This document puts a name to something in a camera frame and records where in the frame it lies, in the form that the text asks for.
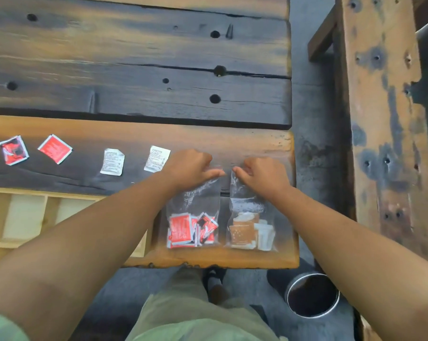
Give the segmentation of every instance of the clear plastic bag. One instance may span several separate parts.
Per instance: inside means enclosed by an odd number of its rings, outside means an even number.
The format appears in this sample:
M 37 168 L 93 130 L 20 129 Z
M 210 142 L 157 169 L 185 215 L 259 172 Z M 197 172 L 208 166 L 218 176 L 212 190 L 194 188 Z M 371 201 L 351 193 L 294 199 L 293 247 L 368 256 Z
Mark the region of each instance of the clear plastic bag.
M 230 211 L 226 246 L 276 251 L 275 207 L 244 185 L 231 173 Z
M 220 178 L 173 197 L 166 206 L 167 247 L 218 245 Z

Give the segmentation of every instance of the foot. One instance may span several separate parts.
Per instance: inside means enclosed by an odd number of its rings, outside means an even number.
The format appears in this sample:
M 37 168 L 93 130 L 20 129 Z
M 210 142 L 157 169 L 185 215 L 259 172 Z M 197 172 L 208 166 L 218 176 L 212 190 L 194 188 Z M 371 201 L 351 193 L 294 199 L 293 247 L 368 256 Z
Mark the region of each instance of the foot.
M 209 268 L 206 268 L 203 270 L 203 286 L 206 292 L 209 293 L 209 289 L 207 287 L 207 283 L 209 281 L 209 278 L 216 278 L 220 280 L 220 283 L 223 284 L 223 278 L 225 277 L 225 274 L 227 273 L 227 270 L 224 268 L 220 268 L 216 265 L 211 265 Z

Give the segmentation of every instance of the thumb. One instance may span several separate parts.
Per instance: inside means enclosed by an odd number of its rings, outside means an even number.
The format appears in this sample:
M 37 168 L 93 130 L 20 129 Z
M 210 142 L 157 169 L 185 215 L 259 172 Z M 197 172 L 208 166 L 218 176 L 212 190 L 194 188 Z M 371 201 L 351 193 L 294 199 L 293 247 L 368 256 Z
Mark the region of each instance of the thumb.
M 210 180 L 218 177 L 225 176 L 226 173 L 222 169 L 211 169 L 203 172 L 203 179 Z
M 233 172 L 236 174 L 236 177 L 238 177 L 242 183 L 249 185 L 252 176 L 249 175 L 247 172 L 244 171 L 244 169 L 236 166 L 233 167 Z

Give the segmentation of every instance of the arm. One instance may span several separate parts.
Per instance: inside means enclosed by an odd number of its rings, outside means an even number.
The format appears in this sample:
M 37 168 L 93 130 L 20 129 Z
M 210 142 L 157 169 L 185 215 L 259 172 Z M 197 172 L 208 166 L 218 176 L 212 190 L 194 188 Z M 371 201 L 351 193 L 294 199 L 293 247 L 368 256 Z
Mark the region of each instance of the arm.
M 248 158 L 236 175 L 290 221 L 333 283 L 384 340 L 428 340 L 428 262 L 291 187 L 284 166 Z
M 161 172 L 107 197 L 0 260 L 0 314 L 31 340 L 67 340 L 92 299 L 126 261 L 165 203 L 224 175 L 211 155 L 172 154 Z

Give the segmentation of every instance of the concrete floor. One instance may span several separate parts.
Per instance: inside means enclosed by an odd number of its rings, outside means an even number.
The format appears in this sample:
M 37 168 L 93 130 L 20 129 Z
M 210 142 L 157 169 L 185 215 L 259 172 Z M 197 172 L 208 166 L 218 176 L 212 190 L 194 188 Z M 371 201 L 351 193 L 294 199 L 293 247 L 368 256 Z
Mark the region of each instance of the concrete floor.
M 333 4 L 334 0 L 291 0 L 290 22 L 297 186 L 315 200 L 336 209 L 340 155 L 338 122 L 334 117 L 333 57 L 328 52 L 315 64 L 307 59 L 308 41 Z M 313 262 L 303 242 L 301 257 Z M 157 292 L 175 270 L 120 269 L 97 295 L 73 339 L 123 340 L 146 298 Z M 246 303 L 262 305 L 270 327 L 278 336 L 294 341 L 353 340 L 353 310 L 345 300 L 332 314 L 307 321 L 292 314 L 268 285 L 265 270 L 229 270 L 224 285 L 233 296 L 242 296 Z

